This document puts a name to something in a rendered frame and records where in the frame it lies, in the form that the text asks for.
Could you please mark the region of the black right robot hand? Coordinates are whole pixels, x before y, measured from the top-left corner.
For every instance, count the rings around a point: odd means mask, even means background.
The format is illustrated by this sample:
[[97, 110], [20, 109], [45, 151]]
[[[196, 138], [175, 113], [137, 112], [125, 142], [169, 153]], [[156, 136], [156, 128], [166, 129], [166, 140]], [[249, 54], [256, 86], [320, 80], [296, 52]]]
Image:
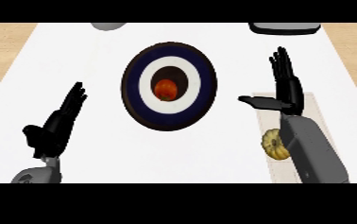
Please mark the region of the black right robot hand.
[[274, 76], [275, 97], [242, 95], [239, 101], [253, 109], [280, 111], [286, 115], [301, 115], [303, 111], [302, 86], [293, 74], [292, 61], [284, 47], [277, 47], [268, 61]]

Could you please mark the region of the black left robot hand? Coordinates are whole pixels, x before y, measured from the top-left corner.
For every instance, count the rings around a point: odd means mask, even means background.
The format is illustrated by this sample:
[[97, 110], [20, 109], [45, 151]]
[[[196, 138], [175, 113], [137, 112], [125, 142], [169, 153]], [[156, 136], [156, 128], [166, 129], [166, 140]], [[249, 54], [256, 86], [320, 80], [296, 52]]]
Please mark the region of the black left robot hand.
[[44, 125], [41, 127], [28, 125], [23, 128], [28, 146], [35, 151], [35, 159], [56, 158], [62, 155], [87, 97], [82, 83], [76, 82], [66, 94], [60, 108], [51, 112]]

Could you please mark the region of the blue and white ringed plate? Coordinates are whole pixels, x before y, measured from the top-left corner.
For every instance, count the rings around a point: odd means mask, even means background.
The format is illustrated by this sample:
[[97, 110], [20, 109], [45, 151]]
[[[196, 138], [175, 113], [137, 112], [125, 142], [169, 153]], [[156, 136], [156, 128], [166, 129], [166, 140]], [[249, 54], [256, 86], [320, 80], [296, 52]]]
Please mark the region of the blue and white ringed plate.
[[131, 59], [121, 80], [121, 98], [135, 121], [172, 131], [208, 112], [216, 96], [216, 73], [203, 53], [184, 43], [156, 43]]

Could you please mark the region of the pale beige placemat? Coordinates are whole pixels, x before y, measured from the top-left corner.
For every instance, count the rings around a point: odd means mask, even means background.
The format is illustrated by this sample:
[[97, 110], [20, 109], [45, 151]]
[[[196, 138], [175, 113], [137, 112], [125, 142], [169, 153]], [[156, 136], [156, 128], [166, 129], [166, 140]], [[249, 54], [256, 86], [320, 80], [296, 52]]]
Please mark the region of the pale beige placemat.
[[[323, 121], [323, 116], [318, 110], [318, 103], [312, 93], [303, 94], [302, 116], [311, 118], [315, 121], [333, 150], [337, 150], [334, 147], [333, 139], [330, 137], [329, 129]], [[265, 134], [268, 129], [280, 128], [280, 112], [256, 110], [256, 118], [261, 134]], [[271, 159], [270, 156], [267, 156], [267, 168], [272, 183], [301, 183], [290, 158], [277, 161]]]

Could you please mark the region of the red tomato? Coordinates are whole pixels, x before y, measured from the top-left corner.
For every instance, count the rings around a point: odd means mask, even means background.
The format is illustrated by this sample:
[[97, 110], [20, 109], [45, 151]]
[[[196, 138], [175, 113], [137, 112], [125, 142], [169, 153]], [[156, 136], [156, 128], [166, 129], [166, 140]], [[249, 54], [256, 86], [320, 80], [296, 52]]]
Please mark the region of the red tomato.
[[162, 101], [171, 101], [177, 96], [177, 85], [172, 80], [162, 79], [154, 85], [154, 96]]

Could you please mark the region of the dark grey rimmed tray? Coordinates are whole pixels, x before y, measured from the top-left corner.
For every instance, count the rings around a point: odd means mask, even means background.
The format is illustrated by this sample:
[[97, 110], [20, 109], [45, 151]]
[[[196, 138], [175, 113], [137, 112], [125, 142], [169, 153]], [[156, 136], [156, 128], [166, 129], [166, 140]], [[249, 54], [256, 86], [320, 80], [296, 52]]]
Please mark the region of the dark grey rimmed tray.
[[306, 35], [320, 29], [320, 23], [249, 23], [249, 29], [267, 35]]

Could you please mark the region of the yellow ridged squash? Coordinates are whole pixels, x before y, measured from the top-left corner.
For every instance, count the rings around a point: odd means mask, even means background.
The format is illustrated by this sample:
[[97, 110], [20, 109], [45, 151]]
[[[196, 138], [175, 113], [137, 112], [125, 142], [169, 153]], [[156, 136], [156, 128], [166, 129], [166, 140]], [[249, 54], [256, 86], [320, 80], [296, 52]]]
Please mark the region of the yellow ridged squash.
[[271, 159], [281, 161], [290, 157], [290, 153], [286, 150], [280, 139], [278, 129], [267, 130], [265, 134], [262, 135], [261, 146]]

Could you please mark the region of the grey rounded object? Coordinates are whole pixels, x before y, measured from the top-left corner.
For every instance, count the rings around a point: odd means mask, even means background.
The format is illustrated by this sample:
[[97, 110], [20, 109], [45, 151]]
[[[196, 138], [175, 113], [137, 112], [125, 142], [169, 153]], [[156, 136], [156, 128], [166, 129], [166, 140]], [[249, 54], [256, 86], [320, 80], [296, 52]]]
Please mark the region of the grey rounded object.
[[116, 30], [123, 26], [123, 23], [91, 23], [91, 26], [101, 31]]

